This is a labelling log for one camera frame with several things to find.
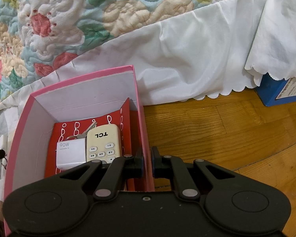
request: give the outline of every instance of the quilted bedspread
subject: quilted bedspread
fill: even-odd
[[[80,54],[220,0],[0,0],[0,102]]]

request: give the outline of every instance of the beige remote control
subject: beige remote control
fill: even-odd
[[[122,154],[120,129],[115,124],[97,126],[87,134],[86,161],[111,163]]]

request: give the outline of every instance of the wooden floor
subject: wooden floor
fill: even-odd
[[[296,236],[296,102],[265,107],[245,89],[144,111],[149,144],[161,155],[203,158],[284,192],[292,213],[283,232]],[[157,179],[155,187],[168,190],[169,181]]]

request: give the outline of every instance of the pink box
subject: pink box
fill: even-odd
[[[134,67],[104,69],[71,78],[33,92],[24,107],[11,145],[4,197],[44,178],[46,155],[54,123],[99,117],[118,110],[127,98],[138,111],[144,154],[143,186],[154,191],[151,157]],[[9,229],[5,224],[6,234]]]

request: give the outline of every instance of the metal key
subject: metal key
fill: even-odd
[[[92,124],[82,133],[82,134],[77,134],[77,135],[72,135],[72,136],[69,136],[69,137],[67,137],[66,138],[66,140],[68,140],[69,138],[76,138],[76,139],[82,139],[82,138],[86,138],[87,137],[87,133],[91,130],[91,129],[93,129],[93,128],[95,128],[96,127],[96,125],[97,125],[97,122],[96,121],[94,121],[94,122],[92,122]]]

